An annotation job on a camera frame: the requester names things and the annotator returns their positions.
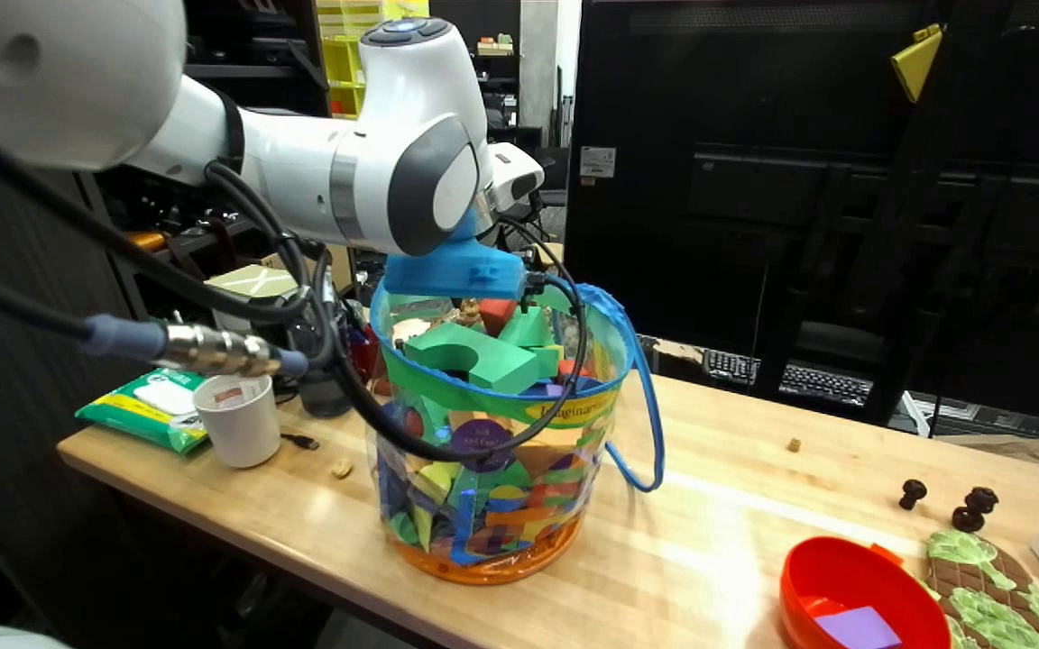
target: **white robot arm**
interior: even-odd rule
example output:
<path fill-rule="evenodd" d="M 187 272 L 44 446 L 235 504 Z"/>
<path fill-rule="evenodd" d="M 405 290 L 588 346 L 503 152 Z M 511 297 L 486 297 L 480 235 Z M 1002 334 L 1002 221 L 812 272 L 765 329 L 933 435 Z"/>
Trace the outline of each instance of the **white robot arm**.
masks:
<path fill-rule="evenodd" d="M 381 253 L 436 247 L 491 203 L 486 119 L 460 30 L 389 22 L 360 44 L 359 123 L 240 111 L 183 74 L 181 0 L 0 0 L 0 146 L 34 164 L 136 164 L 181 185 L 230 156 L 283 227 Z"/>

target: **black screen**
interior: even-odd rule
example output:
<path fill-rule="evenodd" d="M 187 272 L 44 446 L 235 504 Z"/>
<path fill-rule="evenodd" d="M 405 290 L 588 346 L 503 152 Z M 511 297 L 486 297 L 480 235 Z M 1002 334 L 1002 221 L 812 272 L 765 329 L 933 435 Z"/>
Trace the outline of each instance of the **black screen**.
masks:
<path fill-rule="evenodd" d="M 653 334 L 853 329 L 873 370 L 1039 411 L 1039 4 L 983 7 L 588 0 L 571 270 Z M 959 39 L 908 105 L 891 54 L 931 22 Z"/>

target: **black cable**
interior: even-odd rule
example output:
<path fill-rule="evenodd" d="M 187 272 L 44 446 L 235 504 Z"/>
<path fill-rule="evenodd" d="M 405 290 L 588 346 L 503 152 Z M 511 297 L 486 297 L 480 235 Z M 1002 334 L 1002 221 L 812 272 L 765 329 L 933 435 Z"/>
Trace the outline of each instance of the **black cable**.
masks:
<path fill-rule="evenodd" d="M 90 339 L 88 319 L 47 311 L 44 303 L 34 303 L 3 283 L 0 283 L 0 312 L 68 339 Z"/>
<path fill-rule="evenodd" d="M 277 259 L 285 262 L 285 270 L 296 276 L 296 283 L 304 289 L 304 259 L 298 259 L 298 242 L 294 235 L 283 229 L 277 216 L 272 214 L 272 206 L 229 164 L 229 163 L 211 163 L 207 164 L 207 181 L 212 187 L 220 187 L 230 206 L 252 221 L 258 227 L 265 227 L 265 235 L 272 239 Z"/>
<path fill-rule="evenodd" d="M 349 406 L 381 435 L 389 438 L 395 446 L 407 449 L 407 455 L 417 455 L 417 459 L 430 459 L 430 461 L 461 461 L 461 455 L 454 449 L 443 449 L 443 446 L 434 446 L 434 443 L 424 443 L 416 438 L 407 430 L 402 430 L 402 423 L 395 423 L 381 403 L 363 389 L 363 383 L 355 376 L 347 352 L 335 352 L 327 370 L 335 376 L 342 395 L 349 399 Z"/>
<path fill-rule="evenodd" d="M 939 425 L 942 425 L 942 403 L 945 403 L 945 393 L 933 393 L 933 399 L 931 399 L 931 417 L 927 417 L 927 435 L 939 435 Z"/>
<path fill-rule="evenodd" d="M 517 229 L 521 239 L 528 239 L 539 253 L 547 257 L 547 262 L 557 268 L 557 272 L 574 289 L 579 281 L 571 276 L 571 270 L 558 262 L 558 257 L 539 239 L 532 235 L 525 224 L 505 224 L 508 229 Z"/>
<path fill-rule="evenodd" d="M 497 229 L 497 221 L 486 224 L 486 229 L 478 235 L 478 242 L 486 242 Z"/>
<path fill-rule="evenodd" d="M 574 289 L 574 281 L 567 281 L 567 289 L 562 289 L 562 281 L 547 281 L 547 283 L 567 297 L 571 312 L 574 312 L 574 319 L 579 319 L 574 370 L 567 376 L 567 389 L 552 399 L 552 406 L 545 406 L 545 413 L 540 413 L 539 423 L 532 423 L 521 435 L 511 435 L 511 438 L 505 443 L 505 449 L 517 449 L 517 446 L 525 446 L 528 438 L 535 438 L 539 434 L 545 434 L 545 430 L 557 423 L 557 413 L 562 411 L 562 403 L 580 393 L 580 377 L 586 377 L 586 364 L 588 364 L 588 346 L 591 346 L 588 311 L 586 311 L 586 300 L 580 300 L 580 290 Z"/>
<path fill-rule="evenodd" d="M 315 367 L 327 367 L 338 352 L 347 360 L 347 342 L 335 339 L 335 317 L 326 303 L 327 290 L 327 262 L 326 257 L 315 262 L 312 272 L 312 333 L 319 334 L 319 349 L 307 352 Z"/>
<path fill-rule="evenodd" d="M 17 193 L 34 197 L 36 206 L 44 206 L 52 216 L 58 216 L 65 227 L 81 229 L 84 239 L 106 245 L 108 253 L 114 253 L 120 259 L 125 259 L 129 268 L 145 270 L 148 276 L 155 276 L 164 289 L 202 303 L 211 311 L 225 311 L 235 317 L 249 317 L 249 319 L 294 319 L 298 317 L 304 303 L 283 303 L 283 305 L 265 305 L 265 303 L 241 303 L 230 300 L 229 290 L 215 290 L 196 276 L 187 276 L 183 270 L 158 262 L 155 257 L 141 253 L 132 242 L 125 242 L 124 229 L 100 224 L 94 214 L 88 214 L 81 203 L 52 190 L 36 174 L 28 174 L 25 164 L 17 164 L 11 156 L 0 152 L 0 181 L 11 185 Z"/>
<path fill-rule="evenodd" d="M 558 262 L 558 257 L 552 257 L 552 247 L 539 239 L 539 235 L 532 235 L 532 229 L 525 229 L 525 227 L 517 227 L 532 245 L 539 245 L 547 259 L 552 259 L 552 268 L 557 268 L 557 272 L 562 272 L 562 281 L 571 283 L 571 290 L 579 290 L 579 281 L 571 276 L 571 270 Z M 617 468 L 620 468 L 620 477 L 634 486 L 634 489 L 644 489 L 644 494 L 651 494 L 651 489 L 657 489 L 662 484 L 664 484 L 664 423 L 662 423 L 662 403 L 657 403 L 657 389 L 646 383 L 644 387 L 646 389 L 646 406 L 651 406 L 651 417 L 653 417 L 653 443 L 657 443 L 657 461 L 653 461 L 653 478 L 638 478 L 634 471 L 632 471 L 632 464 L 626 461 L 626 455 L 612 446 L 612 443 L 605 443 L 605 455 L 617 461 Z"/>

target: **red plastic bowl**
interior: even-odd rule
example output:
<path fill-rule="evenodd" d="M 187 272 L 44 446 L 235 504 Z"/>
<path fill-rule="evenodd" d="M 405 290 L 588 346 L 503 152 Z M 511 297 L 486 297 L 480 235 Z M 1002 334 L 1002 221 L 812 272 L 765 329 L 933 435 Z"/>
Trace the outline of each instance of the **red plastic bowl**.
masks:
<path fill-rule="evenodd" d="M 802 649 L 842 649 L 817 616 L 873 607 L 901 649 L 948 649 L 942 607 L 883 546 L 843 538 L 807 538 L 782 557 L 782 631 Z"/>

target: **wooden tabletop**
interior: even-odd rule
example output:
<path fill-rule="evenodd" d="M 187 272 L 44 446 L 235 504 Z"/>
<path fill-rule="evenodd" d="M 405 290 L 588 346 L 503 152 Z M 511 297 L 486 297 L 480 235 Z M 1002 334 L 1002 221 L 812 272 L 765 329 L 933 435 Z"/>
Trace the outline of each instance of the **wooden tabletop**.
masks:
<path fill-rule="evenodd" d="M 817 532 L 883 543 L 917 573 L 921 540 L 945 531 L 972 486 L 998 508 L 984 538 L 1039 580 L 1039 464 L 917 438 L 843 417 L 657 377 L 669 417 L 669 486 L 632 494 L 605 464 L 579 543 L 505 587 L 460 587 L 416 573 L 379 525 L 371 438 L 360 417 L 283 411 L 321 449 L 283 446 L 252 471 L 207 449 L 190 461 L 84 430 L 58 449 L 249 554 L 443 646 L 779 646 L 779 565 Z M 612 438 L 651 459 L 638 387 L 628 383 Z M 927 498 L 901 513 L 901 478 Z"/>

